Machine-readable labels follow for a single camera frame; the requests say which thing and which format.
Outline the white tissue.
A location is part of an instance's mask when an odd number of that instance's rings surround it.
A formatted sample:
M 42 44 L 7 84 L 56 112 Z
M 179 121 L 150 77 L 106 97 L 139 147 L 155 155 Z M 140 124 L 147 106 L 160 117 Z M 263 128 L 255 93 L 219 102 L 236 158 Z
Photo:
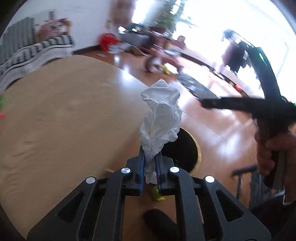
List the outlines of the white tissue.
M 150 111 L 144 115 L 140 126 L 140 144 L 144 151 L 144 175 L 147 184 L 157 184 L 154 157 L 168 142 L 174 142 L 180 131 L 182 110 L 178 106 L 180 92 L 171 84 L 160 79 L 141 92 Z

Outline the black round trash bin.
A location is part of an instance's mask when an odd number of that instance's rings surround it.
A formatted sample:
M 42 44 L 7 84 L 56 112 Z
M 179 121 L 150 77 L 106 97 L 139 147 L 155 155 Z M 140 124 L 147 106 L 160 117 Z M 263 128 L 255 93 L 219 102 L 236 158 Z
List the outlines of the black round trash bin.
M 196 139 L 185 129 L 180 128 L 174 142 L 164 144 L 161 153 L 171 158 L 176 167 L 192 175 L 201 162 L 201 150 Z

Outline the yellow green toy piece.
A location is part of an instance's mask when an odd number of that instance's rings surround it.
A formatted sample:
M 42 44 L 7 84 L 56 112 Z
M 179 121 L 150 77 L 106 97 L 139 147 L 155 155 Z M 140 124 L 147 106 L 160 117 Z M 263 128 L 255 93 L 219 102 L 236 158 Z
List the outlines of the yellow green toy piece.
M 159 194 L 158 186 L 156 184 L 149 184 L 149 193 L 152 201 L 164 201 L 165 197 Z

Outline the children's tricycle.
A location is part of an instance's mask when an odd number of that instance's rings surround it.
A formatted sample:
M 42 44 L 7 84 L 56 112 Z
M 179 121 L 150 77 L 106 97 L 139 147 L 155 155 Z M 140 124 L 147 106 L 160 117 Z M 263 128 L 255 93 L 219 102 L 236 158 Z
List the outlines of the children's tricycle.
M 181 51 L 185 49 L 185 46 L 184 36 L 179 36 L 177 40 L 161 37 L 149 50 L 149 55 L 144 63 L 146 71 L 153 73 L 158 70 L 167 74 L 168 70 L 165 70 L 164 67 L 166 64 L 170 64 L 175 67 L 177 73 L 181 75 L 184 66 L 180 63 L 178 57 Z

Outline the potted green plant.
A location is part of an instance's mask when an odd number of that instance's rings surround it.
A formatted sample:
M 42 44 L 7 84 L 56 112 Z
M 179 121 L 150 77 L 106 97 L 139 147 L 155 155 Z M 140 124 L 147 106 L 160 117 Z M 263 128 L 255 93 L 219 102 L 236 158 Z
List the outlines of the potted green plant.
M 186 1 L 166 1 L 159 10 L 152 27 L 160 30 L 160 33 L 172 36 L 176 24 L 180 20 Z

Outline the red plastic bag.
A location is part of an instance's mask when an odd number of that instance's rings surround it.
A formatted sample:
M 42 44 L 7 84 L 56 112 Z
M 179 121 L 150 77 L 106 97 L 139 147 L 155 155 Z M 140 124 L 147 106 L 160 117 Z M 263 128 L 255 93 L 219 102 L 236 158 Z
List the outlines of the red plastic bag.
M 103 51 L 108 51 L 110 45 L 116 45 L 119 40 L 112 33 L 103 33 L 99 37 L 99 46 Z

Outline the black white striped sofa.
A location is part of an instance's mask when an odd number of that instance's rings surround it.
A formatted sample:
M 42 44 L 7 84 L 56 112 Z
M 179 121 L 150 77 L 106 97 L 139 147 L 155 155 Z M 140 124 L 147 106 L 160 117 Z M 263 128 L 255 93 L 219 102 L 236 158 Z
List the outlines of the black white striped sofa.
M 37 42 L 38 28 L 56 19 L 51 9 L 23 18 L 5 30 L 1 37 L 1 92 L 49 61 L 72 55 L 75 44 L 71 35 Z

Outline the floral cushion on sofa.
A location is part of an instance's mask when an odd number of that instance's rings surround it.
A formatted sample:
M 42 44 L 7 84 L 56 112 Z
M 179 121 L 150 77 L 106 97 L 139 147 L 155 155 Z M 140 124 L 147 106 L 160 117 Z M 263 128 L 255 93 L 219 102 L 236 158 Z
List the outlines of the floral cushion on sofa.
M 48 39 L 71 34 L 72 22 L 67 18 L 56 19 L 41 25 L 37 32 L 37 42 L 43 42 Z

